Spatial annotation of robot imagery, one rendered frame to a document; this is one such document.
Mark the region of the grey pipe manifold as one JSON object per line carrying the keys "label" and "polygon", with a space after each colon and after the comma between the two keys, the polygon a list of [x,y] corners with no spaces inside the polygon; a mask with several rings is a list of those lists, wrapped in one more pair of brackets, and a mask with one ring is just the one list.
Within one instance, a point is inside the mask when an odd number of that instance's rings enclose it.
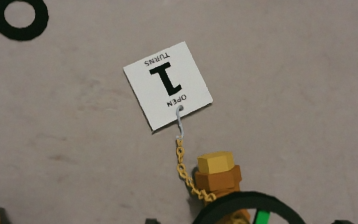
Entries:
{"label": "grey pipe manifold", "polygon": [[252,224],[268,224],[271,212],[289,224],[306,224],[297,212],[276,197],[258,191],[240,191],[240,165],[234,165],[232,152],[204,154],[197,161],[197,188],[204,189],[207,195],[213,193],[216,199],[206,202],[203,198],[204,209],[193,224],[233,224],[230,220],[233,212],[243,214],[243,221],[251,224],[247,209],[256,209]]}

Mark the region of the white square tag with gold chain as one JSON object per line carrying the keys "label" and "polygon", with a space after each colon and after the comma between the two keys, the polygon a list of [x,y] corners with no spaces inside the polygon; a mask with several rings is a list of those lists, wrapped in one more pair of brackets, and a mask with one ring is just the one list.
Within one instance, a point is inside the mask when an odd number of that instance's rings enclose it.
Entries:
{"label": "white square tag with gold chain", "polygon": [[[177,170],[181,177],[187,178],[186,167],[182,164],[185,151],[181,147],[184,131],[180,117],[213,102],[213,99],[185,41],[123,69],[153,130],[178,119],[181,136],[176,136],[180,146],[176,150],[180,163]],[[182,149],[180,154],[179,149]],[[179,166],[184,169],[180,170]],[[192,182],[188,183],[189,179]],[[206,202],[212,202],[216,199],[213,193],[207,195],[204,189],[199,192],[200,188],[194,186],[191,177],[186,183],[193,188],[191,194],[198,194],[200,200],[204,198]]]}

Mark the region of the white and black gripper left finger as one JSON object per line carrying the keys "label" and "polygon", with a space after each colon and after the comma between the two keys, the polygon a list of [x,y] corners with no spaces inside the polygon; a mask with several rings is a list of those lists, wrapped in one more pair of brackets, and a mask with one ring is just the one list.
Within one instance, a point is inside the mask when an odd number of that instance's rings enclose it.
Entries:
{"label": "white and black gripper left finger", "polygon": [[161,224],[161,222],[157,222],[157,219],[146,219],[145,224]]}

